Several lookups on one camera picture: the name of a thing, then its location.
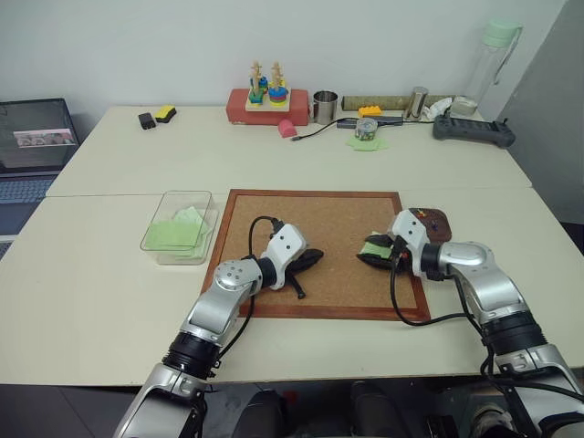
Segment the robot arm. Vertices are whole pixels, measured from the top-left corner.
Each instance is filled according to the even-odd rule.
[[[424,225],[408,210],[398,214],[391,231],[396,236],[394,256],[407,247],[416,276],[459,280],[483,343],[504,377],[489,378],[504,389],[521,432],[584,436],[582,400],[542,388],[583,391],[556,346],[547,343],[516,285],[496,265],[493,252],[474,242],[431,244]]]
[[[239,307],[262,287],[281,288],[290,262],[307,242],[294,225],[284,224],[255,260],[223,262],[211,286],[199,296],[162,363],[154,366],[118,425],[114,437],[193,436],[201,430],[206,380],[220,364]]]

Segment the clear plastic container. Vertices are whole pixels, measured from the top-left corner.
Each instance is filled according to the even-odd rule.
[[[217,215],[210,192],[167,192],[140,248],[159,265],[200,265],[211,244]]]

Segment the cork mat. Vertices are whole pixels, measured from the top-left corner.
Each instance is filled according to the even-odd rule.
[[[255,301],[255,316],[266,318],[348,318],[396,320],[389,298],[389,272],[361,262],[355,255],[372,232],[384,233],[402,209],[395,192],[290,192],[232,190],[203,290],[216,266],[247,255],[249,225],[259,215],[296,225],[309,247],[324,251],[310,269],[296,275],[307,294],[298,299],[293,287],[263,289]],[[254,230],[256,256],[266,249],[272,233],[268,221]],[[397,277],[396,293],[406,317],[423,320],[430,314],[419,278]],[[241,315],[248,310],[241,307]]]

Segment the plastic bottle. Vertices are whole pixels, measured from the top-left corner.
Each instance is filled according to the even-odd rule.
[[[511,57],[522,29],[523,27],[518,23],[507,23],[500,20],[489,21],[483,34],[478,63],[463,93],[466,99],[458,100],[459,103],[466,100],[464,103],[467,106],[465,115],[468,115],[468,110],[471,114],[475,112],[476,106],[481,102],[489,87],[498,83],[501,68]],[[453,107],[453,110],[457,110],[456,100]]]

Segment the white table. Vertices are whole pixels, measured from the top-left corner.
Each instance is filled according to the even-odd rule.
[[[577,335],[584,332],[584,258],[532,189],[402,190],[400,196],[404,208],[445,211],[453,240],[489,245],[547,339],[570,366],[584,365]],[[214,197],[224,203],[224,195]],[[158,200],[73,196],[39,206],[0,262],[1,383],[143,383],[199,295],[206,271],[206,265],[157,266],[140,250]],[[452,284],[423,286],[433,316],[458,309]],[[470,374],[484,356],[464,320],[409,328],[256,318],[216,380]]]
[[[181,107],[168,125],[143,130],[138,114],[156,109],[108,110],[48,195],[531,186],[507,151],[486,143],[436,141],[432,125],[382,128],[378,135],[389,149],[355,152],[345,144],[352,130],[330,127],[290,141],[274,126],[232,125],[219,107]],[[298,131],[318,128],[311,124]]]

